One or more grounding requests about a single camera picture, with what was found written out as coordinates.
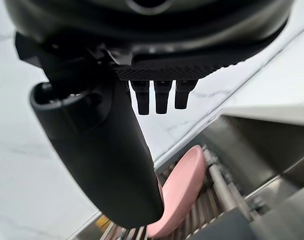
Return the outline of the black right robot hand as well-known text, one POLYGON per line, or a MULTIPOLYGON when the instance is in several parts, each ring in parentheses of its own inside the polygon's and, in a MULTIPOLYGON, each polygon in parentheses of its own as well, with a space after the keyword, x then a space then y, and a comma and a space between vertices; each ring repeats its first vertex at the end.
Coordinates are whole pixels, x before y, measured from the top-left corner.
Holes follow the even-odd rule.
POLYGON ((114 223, 137 228, 164 212, 152 156, 131 105, 185 109, 199 79, 265 49, 291 0, 7 0, 19 58, 41 68, 30 105, 60 159, 114 223))

